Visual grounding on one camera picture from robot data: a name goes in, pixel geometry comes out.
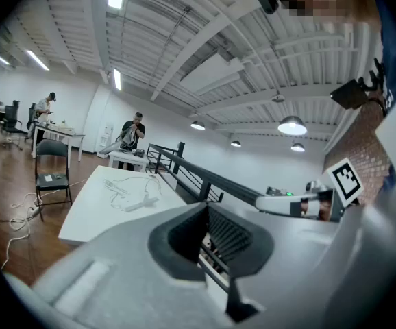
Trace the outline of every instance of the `table leg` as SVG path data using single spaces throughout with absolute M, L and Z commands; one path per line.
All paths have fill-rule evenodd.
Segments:
M 71 152 L 72 152 L 72 142 L 71 142 L 71 140 L 69 138 L 69 143 L 67 144 L 67 161 L 69 162 L 69 164 L 68 164 L 69 168 L 70 168 L 70 155 L 71 155 Z
M 35 125 L 34 129 L 34 142 L 32 143 L 32 157 L 35 158 L 36 156 L 36 137 L 38 135 L 38 127 Z
M 82 141 L 84 137 L 81 137 L 81 143 L 79 144 L 79 156 L 77 157 L 77 160 L 81 162 L 81 157 L 82 157 Z

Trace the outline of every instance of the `brown floor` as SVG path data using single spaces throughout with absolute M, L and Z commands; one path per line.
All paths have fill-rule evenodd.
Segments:
M 26 208 L 10 208 L 13 203 L 19 203 L 26 193 L 35 192 L 34 165 L 35 160 L 30 156 L 30 141 L 23 143 L 23 151 L 16 146 L 0 146 L 0 219 L 11 219 L 14 217 L 24 218 Z M 70 183 L 87 179 L 98 165 L 107 166 L 108 160 L 96 157 L 94 154 L 83 154 L 81 162 L 77 161 L 78 151 L 73 150 L 71 155 Z M 57 160 L 43 158 L 41 168 L 45 171 L 58 171 Z M 76 199 L 84 183 L 71 187 L 73 200 Z M 27 198 L 27 205 L 31 206 L 34 196 Z M 54 202 L 66 199 L 65 191 L 59 191 L 46 196 L 44 202 Z M 56 204 L 45 206 L 42 214 L 45 221 L 40 217 L 30 221 L 31 234 L 27 239 L 13 241 L 10 247 L 10 260 L 4 271 L 14 274 L 26 284 L 32 284 L 42 272 L 54 264 L 61 257 L 66 256 L 72 248 L 58 240 L 61 225 L 71 205 Z M 6 258 L 6 245 L 13 237 L 23 236 L 27 233 L 27 227 L 13 231 L 8 222 L 0 223 L 0 267 Z

